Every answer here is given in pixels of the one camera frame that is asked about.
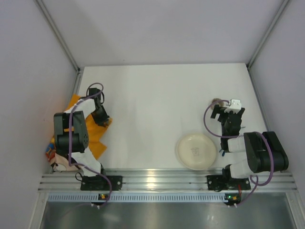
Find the speckled ceramic cup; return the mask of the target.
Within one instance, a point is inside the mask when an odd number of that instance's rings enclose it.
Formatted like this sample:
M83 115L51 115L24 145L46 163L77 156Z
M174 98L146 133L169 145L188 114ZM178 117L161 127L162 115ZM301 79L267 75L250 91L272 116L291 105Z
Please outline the speckled ceramic cup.
M220 99L220 98L214 98L214 99L211 101L211 105L212 105L212 106L218 105L218 106L220 106L220 107L223 107L223 106L224 106L224 102L223 102L222 99Z

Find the cream round plate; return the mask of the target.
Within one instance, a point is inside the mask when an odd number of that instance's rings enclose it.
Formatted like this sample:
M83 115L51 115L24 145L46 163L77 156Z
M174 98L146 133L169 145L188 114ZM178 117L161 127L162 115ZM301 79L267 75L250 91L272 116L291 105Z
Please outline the cream round plate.
M199 171L209 169L216 161L214 142L202 133L182 136L176 144L176 157L186 168Z

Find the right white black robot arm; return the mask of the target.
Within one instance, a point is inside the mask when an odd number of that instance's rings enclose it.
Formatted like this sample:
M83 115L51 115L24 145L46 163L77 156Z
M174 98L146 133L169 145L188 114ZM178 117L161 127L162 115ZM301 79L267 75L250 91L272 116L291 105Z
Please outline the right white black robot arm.
M226 179L248 178L261 172L273 174L285 171L289 167L288 156L274 131L245 132L240 134L242 115L245 111L240 104L230 102L227 107L217 101L211 106L211 118L221 124L222 134L219 136L224 153L245 153L241 162L227 165L223 169Z

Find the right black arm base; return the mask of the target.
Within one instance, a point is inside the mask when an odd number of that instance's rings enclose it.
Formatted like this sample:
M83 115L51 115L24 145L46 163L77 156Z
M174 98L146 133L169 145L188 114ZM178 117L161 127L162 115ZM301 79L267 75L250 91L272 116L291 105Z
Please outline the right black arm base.
M251 185L248 178L234 179L225 178L223 175L208 175L208 190L220 192L223 190L250 190Z

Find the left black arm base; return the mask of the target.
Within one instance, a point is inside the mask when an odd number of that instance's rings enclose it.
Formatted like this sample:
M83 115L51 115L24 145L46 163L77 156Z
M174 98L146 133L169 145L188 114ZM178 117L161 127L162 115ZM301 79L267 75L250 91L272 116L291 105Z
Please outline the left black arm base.
M112 185L112 191L119 191L122 188L122 176L106 176ZM82 191L110 191L109 182L97 175L95 177L83 176L81 180Z

